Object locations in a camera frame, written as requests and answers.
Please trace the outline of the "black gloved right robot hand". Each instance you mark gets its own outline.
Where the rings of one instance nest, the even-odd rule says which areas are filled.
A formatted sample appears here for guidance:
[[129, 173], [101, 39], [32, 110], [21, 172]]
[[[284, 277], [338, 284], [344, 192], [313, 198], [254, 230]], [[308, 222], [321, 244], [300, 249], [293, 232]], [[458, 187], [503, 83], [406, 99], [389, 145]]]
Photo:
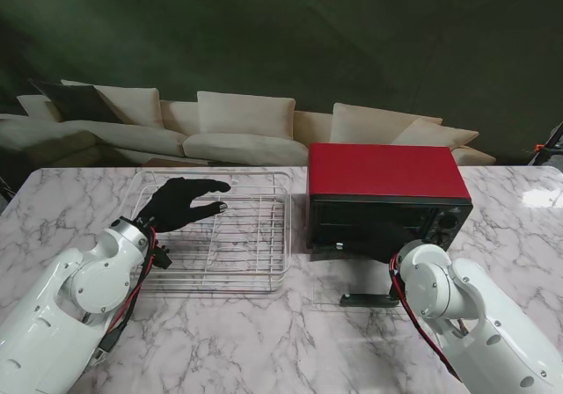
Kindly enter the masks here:
[[395, 223], [375, 223], [353, 227], [338, 240], [346, 253], [361, 255], [381, 263], [389, 263], [405, 244], [418, 234]]

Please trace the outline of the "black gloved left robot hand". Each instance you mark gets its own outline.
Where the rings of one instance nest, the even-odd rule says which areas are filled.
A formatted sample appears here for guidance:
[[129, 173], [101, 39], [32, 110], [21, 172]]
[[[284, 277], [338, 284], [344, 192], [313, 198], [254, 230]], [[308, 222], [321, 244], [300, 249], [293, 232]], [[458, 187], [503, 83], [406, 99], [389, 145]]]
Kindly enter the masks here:
[[150, 198], [141, 212], [133, 220], [140, 230], [152, 228], [156, 233], [181, 229], [221, 214], [227, 209], [222, 201], [192, 207], [197, 198], [207, 193], [227, 193], [230, 185], [215, 179], [168, 179]]

